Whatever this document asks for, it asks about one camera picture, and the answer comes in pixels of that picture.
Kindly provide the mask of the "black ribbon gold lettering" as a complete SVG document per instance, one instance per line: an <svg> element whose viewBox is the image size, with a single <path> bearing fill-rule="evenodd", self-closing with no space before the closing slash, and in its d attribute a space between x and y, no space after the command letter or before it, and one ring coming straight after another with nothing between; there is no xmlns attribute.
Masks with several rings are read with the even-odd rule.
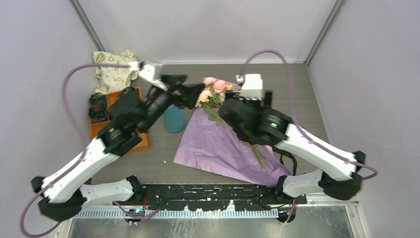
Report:
<svg viewBox="0 0 420 238"><path fill-rule="evenodd" d="M293 163L292 175L295 176L296 173L297 173L298 162L297 162L296 158L294 157L294 155L291 154L288 151L285 151L285 150L282 150L282 149L278 149L276 147L273 147L273 152L275 152L275 153L277 153L277 154L280 155L279 161L280 161L280 163L282 165L284 165L284 161L283 161L283 158L284 157L289 158L292 161L292 163Z"/></svg>

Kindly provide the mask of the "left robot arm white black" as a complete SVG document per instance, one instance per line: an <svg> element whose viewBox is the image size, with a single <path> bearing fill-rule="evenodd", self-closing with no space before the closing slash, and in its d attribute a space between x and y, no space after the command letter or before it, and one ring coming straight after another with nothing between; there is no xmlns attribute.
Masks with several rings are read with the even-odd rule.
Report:
<svg viewBox="0 0 420 238"><path fill-rule="evenodd" d="M163 75L161 81L166 90L152 86L145 100L138 89L122 91L109 108L111 120L80 155L53 175L32 179L34 191L42 196L38 202L40 213L62 222L92 206L142 203L145 190L135 176L103 184L88 184L88 180L137 146L142 141L141 134L149 132L169 107L195 106L205 85L186 84L186 79L186 75Z"/></svg>

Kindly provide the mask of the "pink rose flower stem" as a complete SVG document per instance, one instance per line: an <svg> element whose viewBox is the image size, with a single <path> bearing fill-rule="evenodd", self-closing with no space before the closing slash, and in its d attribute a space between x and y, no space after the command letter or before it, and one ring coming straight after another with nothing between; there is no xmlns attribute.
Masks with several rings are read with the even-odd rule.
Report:
<svg viewBox="0 0 420 238"><path fill-rule="evenodd" d="M209 102L203 103L202 108L209 116L209 120L215 121L217 125L222 125L222 119L217 113L217 109L220 108L225 101L225 92L227 90L233 90L233 84L227 83L224 80L216 79L214 77L203 78L205 89L212 91L212 97Z"/></svg>

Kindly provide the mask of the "peach rose flower stem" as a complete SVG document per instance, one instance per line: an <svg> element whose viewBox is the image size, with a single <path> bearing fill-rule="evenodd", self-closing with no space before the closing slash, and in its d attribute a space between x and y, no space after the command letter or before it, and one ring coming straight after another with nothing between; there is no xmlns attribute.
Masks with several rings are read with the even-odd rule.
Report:
<svg viewBox="0 0 420 238"><path fill-rule="evenodd" d="M203 103L209 102L210 98L212 97L212 91L209 89L203 90L195 104L195 107L201 107Z"/></svg>

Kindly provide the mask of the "pink paper flower bouquet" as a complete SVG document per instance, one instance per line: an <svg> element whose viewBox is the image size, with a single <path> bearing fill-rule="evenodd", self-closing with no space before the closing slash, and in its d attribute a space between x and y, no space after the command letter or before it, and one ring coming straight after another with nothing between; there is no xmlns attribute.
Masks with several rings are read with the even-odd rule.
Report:
<svg viewBox="0 0 420 238"><path fill-rule="evenodd" d="M199 107L189 120L174 157L174 163L259 185L275 185L280 176L291 172L280 163L268 146L257 145L265 157L262 170L249 146L239 140L222 121L217 125Z"/></svg>

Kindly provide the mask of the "yellow flower stem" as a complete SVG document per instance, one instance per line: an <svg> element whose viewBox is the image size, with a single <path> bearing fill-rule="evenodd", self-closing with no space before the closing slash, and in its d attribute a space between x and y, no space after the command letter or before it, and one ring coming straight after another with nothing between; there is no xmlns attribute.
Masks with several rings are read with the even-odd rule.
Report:
<svg viewBox="0 0 420 238"><path fill-rule="evenodd" d="M264 163L265 157L259 152L259 149L257 148L257 145L252 145L249 142L245 142L245 144L247 146L249 146L251 148L251 150L253 151L260 168L262 170L264 170L265 172L267 172L267 168L266 168L265 163Z"/></svg>

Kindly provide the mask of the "teal cylindrical vase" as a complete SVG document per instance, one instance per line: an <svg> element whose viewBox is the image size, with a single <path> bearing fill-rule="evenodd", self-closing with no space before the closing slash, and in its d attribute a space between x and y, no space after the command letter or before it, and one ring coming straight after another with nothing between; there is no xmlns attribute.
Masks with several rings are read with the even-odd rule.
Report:
<svg viewBox="0 0 420 238"><path fill-rule="evenodd" d="M175 105L168 107L163 113L164 126L171 133L181 132L186 125L182 111Z"/></svg>

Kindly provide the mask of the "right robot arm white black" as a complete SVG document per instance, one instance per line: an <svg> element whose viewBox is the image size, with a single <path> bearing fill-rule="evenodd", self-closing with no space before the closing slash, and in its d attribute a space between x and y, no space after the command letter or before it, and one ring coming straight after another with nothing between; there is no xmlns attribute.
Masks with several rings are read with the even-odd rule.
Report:
<svg viewBox="0 0 420 238"><path fill-rule="evenodd" d="M311 173L280 176L275 187L276 200L286 204L295 197L319 192L338 200L354 197L362 187L358 171L365 164L365 153L342 151L314 137L271 107L270 90L265 96L262 101L248 100L238 92L227 91L218 115L240 140L268 145L277 153L297 155L317 166Z"/></svg>

